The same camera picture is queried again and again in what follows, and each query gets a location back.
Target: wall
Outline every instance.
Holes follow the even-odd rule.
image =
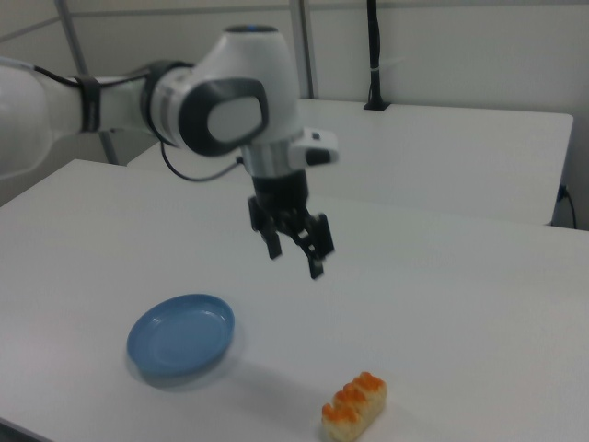
[[[385,99],[572,114],[563,182],[570,186],[580,227],[589,229],[586,3],[381,1],[378,18],[381,61],[393,61],[381,74]],[[486,6],[438,7],[474,4]],[[365,2],[310,0],[310,10],[318,96],[365,101],[370,84]],[[555,224],[571,225],[566,202],[559,204]]]
[[[93,75],[116,75],[159,59],[198,63],[223,29],[237,23],[273,25],[293,56],[295,37],[289,0],[69,0],[75,31]],[[114,134],[119,161],[156,142],[143,134]]]
[[[3,0],[1,7],[0,55],[39,64],[62,75],[76,72],[53,1]],[[64,139],[55,144],[38,169],[0,182],[0,205],[74,158],[106,160],[95,135]]]
[[[322,99],[366,99],[369,74],[364,0],[66,0],[88,70],[115,75],[159,58],[198,62],[223,28],[276,26],[306,69],[295,9],[307,7],[310,81]],[[386,99],[397,103],[556,111],[575,118],[563,182],[589,229],[589,0],[379,1]],[[75,72],[50,0],[8,0],[0,15],[0,54]],[[115,134],[126,164],[155,141]],[[0,187],[0,204],[74,156],[104,160],[95,136],[57,146],[46,164]],[[571,224],[560,203],[560,226]]]

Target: table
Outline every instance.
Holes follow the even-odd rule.
[[[316,282],[249,229],[250,186],[74,161],[0,208],[0,417],[60,442],[324,440],[362,370],[389,382],[363,441],[584,441],[589,236],[312,196]],[[195,378],[125,355],[154,304],[210,293],[235,339]]]
[[[572,117],[556,113],[299,102],[303,124],[339,138],[338,167],[310,169],[312,193],[456,215],[544,225],[552,219]],[[229,162],[168,149],[173,164],[208,175]],[[167,170],[159,146],[129,167]],[[227,180],[248,183],[245,171]]]

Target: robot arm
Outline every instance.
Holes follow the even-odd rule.
[[[283,36],[263,26],[228,29],[196,66],[157,62],[125,78],[65,79],[0,59],[0,178],[80,132],[138,130],[207,157],[240,148],[253,229],[272,259],[278,233],[292,238],[315,279],[333,243],[327,218],[306,210],[305,169],[337,161],[337,140],[302,126],[294,72]]]

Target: black cable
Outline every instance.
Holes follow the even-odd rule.
[[[566,191],[567,199],[569,200],[569,204],[571,205],[571,213],[572,213],[572,228],[575,230],[577,229],[577,214],[574,212],[574,204],[572,203],[571,194],[569,191]]]
[[[43,69],[42,67],[39,67],[39,66],[34,66],[33,69],[36,72],[49,77],[51,80],[61,83],[62,85],[80,88],[80,84],[77,81],[68,80],[67,78],[63,78],[62,76],[58,76],[57,74],[54,74],[53,72],[48,71],[47,69]]]
[[[569,188],[566,185],[561,184],[559,186],[559,192],[556,196],[556,202],[559,203],[560,201],[564,200],[565,198],[569,200],[569,206],[571,207],[571,214],[572,214],[572,227],[576,230],[577,229],[577,214],[574,211],[574,204],[572,203],[571,194],[569,193]]]
[[[58,83],[61,83],[62,85],[66,85],[66,86],[69,86],[69,87],[78,87],[78,88],[80,88],[80,84],[77,81],[69,80],[69,79],[64,78],[62,76],[58,76],[57,74],[54,74],[53,72],[48,71],[47,69],[44,69],[44,68],[39,67],[39,66],[34,66],[33,69],[35,70],[35,72],[38,72],[40,74],[43,74],[44,76],[47,76],[51,80],[57,81]],[[101,83],[100,84],[100,87],[113,87],[113,86],[122,85],[124,83],[129,83],[131,81],[135,81],[135,80],[139,80],[141,78],[145,78],[148,74],[149,74],[148,71],[142,71],[141,73],[139,73],[139,74],[137,74],[135,76],[127,76],[127,77],[122,78],[120,80],[110,81],[109,83]]]
[[[139,80],[141,78],[145,78],[148,75],[149,75],[149,71],[142,71],[140,74],[137,74],[136,76],[127,76],[125,78],[121,78],[120,80],[110,81],[109,83],[101,83],[100,86],[101,87],[118,86],[118,85],[122,85],[124,83],[129,83],[131,81],[135,81],[135,80]]]
[[[174,175],[176,175],[177,177],[181,177],[183,180],[186,180],[186,181],[207,182],[207,181],[216,180],[217,178],[223,177],[224,175],[229,173],[231,170],[233,170],[243,164],[243,158],[237,157],[236,162],[234,164],[232,164],[231,166],[227,166],[225,169],[222,169],[222,170],[218,171],[217,173],[214,173],[213,175],[210,175],[208,177],[202,177],[202,178],[189,177],[189,176],[184,175],[183,173],[178,172],[176,169],[174,169],[174,166],[172,166],[172,163],[170,163],[169,159],[167,159],[166,147],[164,145],[164,142],[160,141],[159,145],[160,145],[160,149],[162,152],[162,158],[164,158],[164,162],[166,163],[166,166],[172,171],[172,173],[174,173]]]

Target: plate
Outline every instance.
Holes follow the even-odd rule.
[[[234,325],[233,311],[218,297],[173,297],[135,322],[127,338],[127,353],[147,375],[188,375],[223,354]]]

